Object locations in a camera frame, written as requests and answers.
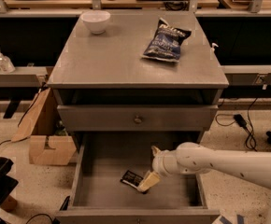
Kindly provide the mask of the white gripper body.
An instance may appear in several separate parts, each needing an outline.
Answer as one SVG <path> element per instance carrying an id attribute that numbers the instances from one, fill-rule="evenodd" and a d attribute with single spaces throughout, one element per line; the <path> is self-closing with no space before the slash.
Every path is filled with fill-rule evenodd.
<path id="1" fill-rule="evenodd" d="M 152 161 L 152 169 L 160 176 L 179 174 L 176 151 L 161 150 Z"/>

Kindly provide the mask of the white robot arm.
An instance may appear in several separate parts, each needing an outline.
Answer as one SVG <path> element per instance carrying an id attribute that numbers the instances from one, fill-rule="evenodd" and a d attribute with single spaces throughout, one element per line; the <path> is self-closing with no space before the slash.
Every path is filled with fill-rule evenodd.
<path id="1" fill-rule="evenodd" d="M 271 152 L 215 150 L 193 142 L 180 144 L 174 150 L 152 146 L 152 170 L 147 171 L 137 189 L 144 192 L 163 176 L 189 175 L 216 170 L 253 184 L 271 189 Z M 266 224 L 271 224 L 271 204 Z"/>

